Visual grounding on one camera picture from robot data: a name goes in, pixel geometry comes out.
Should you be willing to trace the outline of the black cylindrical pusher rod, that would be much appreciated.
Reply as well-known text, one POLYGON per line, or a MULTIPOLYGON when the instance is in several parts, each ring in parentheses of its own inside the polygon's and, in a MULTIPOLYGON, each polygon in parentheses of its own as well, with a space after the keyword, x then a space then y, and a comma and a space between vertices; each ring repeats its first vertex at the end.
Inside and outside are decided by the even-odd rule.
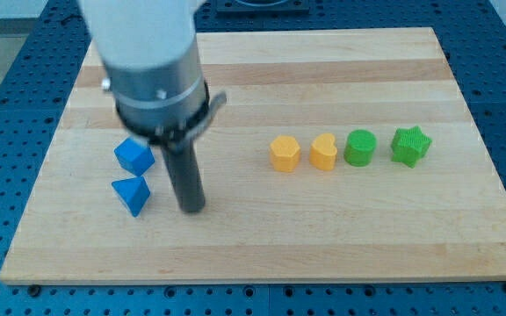
POLYGON ((193 144, 179 151, 167 147, 161 151, 179 209, 187 213, 201 212, 206 198, 193 144))

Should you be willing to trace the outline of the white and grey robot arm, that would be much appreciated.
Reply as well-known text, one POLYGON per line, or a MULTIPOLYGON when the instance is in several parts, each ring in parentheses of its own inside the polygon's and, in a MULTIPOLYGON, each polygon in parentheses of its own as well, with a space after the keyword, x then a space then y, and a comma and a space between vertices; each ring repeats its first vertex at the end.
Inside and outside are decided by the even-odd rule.
POLYGON ((78 0, 123 125, 162 150, 179 208, 200 212, 206 197, 194 141, 227 102, 210 95, 201 67, 197 0, 78 0))

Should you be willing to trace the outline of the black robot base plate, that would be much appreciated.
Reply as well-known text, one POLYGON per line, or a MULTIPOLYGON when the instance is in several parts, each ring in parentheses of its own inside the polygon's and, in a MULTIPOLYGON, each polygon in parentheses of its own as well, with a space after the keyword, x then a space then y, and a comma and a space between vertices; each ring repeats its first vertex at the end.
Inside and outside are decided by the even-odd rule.
POLYGON ((310 0, 213 0, 217 13, 223 14, 272 14, 307 13, 310 0))

